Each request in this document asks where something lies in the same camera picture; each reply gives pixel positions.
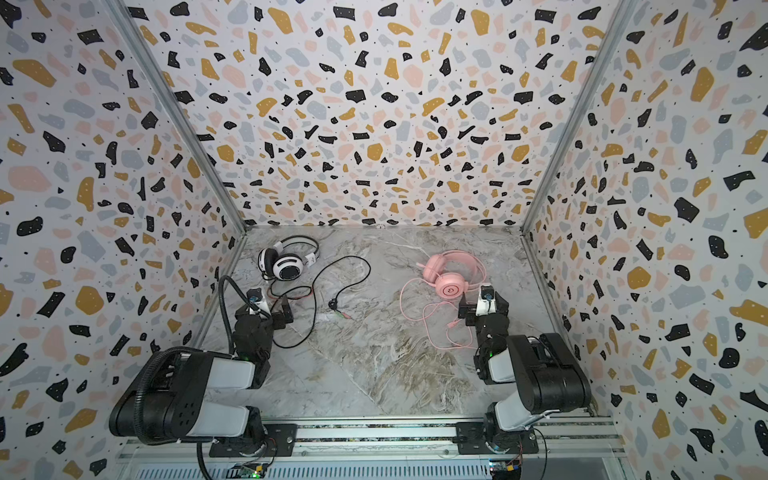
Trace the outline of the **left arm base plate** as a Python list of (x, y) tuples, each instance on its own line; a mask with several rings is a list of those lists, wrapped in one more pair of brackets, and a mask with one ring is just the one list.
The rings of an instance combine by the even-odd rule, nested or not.
[(280, 458), (290, 457), (297, 438), (298, 425), (268, 423), (253, 434), (217, 438), (209, 449), (211, 458)]

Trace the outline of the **white black headphones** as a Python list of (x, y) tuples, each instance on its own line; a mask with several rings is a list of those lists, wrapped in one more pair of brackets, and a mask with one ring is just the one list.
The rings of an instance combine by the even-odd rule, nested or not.
[[(289, 247), (295, 245), (310, 246), (311, 250), (305, 254), (287, 252)], [(306, 235), (291, 235), (259, 252), (258, 269), (264, 280), (293, 281), (317, 261), (318, 253), (319, 243), (314, 238)]]

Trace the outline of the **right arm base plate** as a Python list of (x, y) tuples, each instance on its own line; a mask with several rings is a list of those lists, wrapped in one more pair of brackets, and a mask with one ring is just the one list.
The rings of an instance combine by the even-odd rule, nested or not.
[(460, 455), (528, 455), (539, 452), (532, 430), (507, 432), (485, 422), (458, 422), (452, 439)]

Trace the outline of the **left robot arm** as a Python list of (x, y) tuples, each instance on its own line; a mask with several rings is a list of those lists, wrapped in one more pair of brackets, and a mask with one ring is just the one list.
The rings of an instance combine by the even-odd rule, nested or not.
[(187, 346), (154, 353), (113, 408), (110, 432), (145, 445), (216, 440), (247, 453), (266, 445), (256, 407), (216, 403), (206, 394), (263, 386), (274, 332), (293, 322), (293, 312), (283, 299), (269, 317), (244, 305), (235, 319), (232, 353)]

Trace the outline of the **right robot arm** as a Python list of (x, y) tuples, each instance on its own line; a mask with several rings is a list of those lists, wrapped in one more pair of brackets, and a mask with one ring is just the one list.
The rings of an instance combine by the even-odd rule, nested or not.
[(487, 385), (511, 385), (514, 391), (492, 403), (478, 433), (461, 433), (467, 448), (506, 453), (523, 447), (522, 435), (549, 414), (567, 413), (592, 401), (587, 376), (561, 335), (512, 335), (509, 303), (490, 285), (476, 302), (459, 302), (458, 317), (473, 327), (475, 372)]

